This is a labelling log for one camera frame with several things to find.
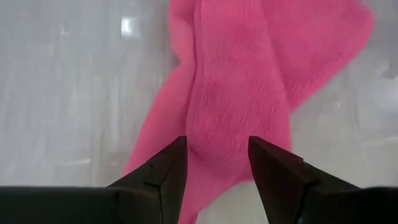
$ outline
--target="fuzzy pink cloth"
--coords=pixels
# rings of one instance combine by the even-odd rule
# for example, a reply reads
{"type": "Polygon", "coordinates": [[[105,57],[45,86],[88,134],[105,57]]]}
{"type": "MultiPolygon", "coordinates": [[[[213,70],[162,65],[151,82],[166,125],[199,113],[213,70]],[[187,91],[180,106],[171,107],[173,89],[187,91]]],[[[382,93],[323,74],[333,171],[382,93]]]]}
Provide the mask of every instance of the fuzzy pink cloth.
{"type": "Polygon", "coordinates": [[[251,180],[248,137],[290,150],[290,114],[364,47],[357,0],[170,0],[179,66],[159,91],[124,174],[188,138],[180,223],[251,180]]]}

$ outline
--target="black metal jaw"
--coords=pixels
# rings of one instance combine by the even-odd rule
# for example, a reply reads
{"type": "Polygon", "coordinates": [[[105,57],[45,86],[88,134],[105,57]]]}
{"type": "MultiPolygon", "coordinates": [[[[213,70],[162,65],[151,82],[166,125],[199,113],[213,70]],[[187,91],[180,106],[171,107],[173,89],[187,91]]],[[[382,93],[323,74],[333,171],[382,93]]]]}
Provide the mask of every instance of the black metal jaw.
{"type": "Polygon", "coordinates": [[[259,137],[249,160],[270,224],[398,223],[398,189],[360,189],[259,137]]]}
{"type": "Polygon", "coordinates": [[[0,187],[0,223],[177,224],[186,179],[181,136],[107,188],[0,187]]]}

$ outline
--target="frosted glass surface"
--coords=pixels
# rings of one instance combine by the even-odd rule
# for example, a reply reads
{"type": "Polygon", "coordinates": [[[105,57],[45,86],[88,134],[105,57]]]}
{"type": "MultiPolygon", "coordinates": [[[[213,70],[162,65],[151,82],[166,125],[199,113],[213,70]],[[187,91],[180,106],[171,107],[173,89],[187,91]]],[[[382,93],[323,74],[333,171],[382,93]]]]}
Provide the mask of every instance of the frosted glass surface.
{"type": "MultiPolygon", "coordinates": [[[[360,187],[398,185],[398,2],[367,0],[367,47],[292,116],[294,153],[360,187]]],[[[167,0],[0,0],[0,185],[118,178],[176,61],[167,0]]],[[[254,184],[199,223],[266,223],[254,184]]]]}

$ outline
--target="gray surface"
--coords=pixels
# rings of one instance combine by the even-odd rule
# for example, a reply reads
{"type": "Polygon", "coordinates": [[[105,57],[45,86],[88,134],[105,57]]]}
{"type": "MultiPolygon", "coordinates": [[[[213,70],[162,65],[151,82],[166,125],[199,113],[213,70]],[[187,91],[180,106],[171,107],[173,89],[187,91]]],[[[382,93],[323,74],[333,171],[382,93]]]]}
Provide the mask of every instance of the gray surface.
{"type": "MultiPolygon", "coordinates": [[[[398,2],[368,2],[371,41],[293,115],[294,152],[361,187],[398,185],[398,2]]],[[[166,0],[0,0],[1,185],[118,177],[174,64],[166,13],[166,0]]],[[[265,221],[253,184],[199,217],[265,221]]]]}

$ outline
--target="pink fabric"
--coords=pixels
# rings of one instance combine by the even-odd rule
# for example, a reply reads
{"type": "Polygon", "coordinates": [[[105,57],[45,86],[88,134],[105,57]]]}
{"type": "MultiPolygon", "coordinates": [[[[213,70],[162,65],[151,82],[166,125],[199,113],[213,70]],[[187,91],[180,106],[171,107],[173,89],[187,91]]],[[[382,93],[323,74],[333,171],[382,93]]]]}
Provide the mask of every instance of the pink fabric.
{"type": "Polygon", "coordinates": [[[357,0],[170,0],[179,66],[159,91],[124,174],[188,138],[180,223],[251,180],[250,135],[291,149],[289,118],[365,45],[357,0]]]}

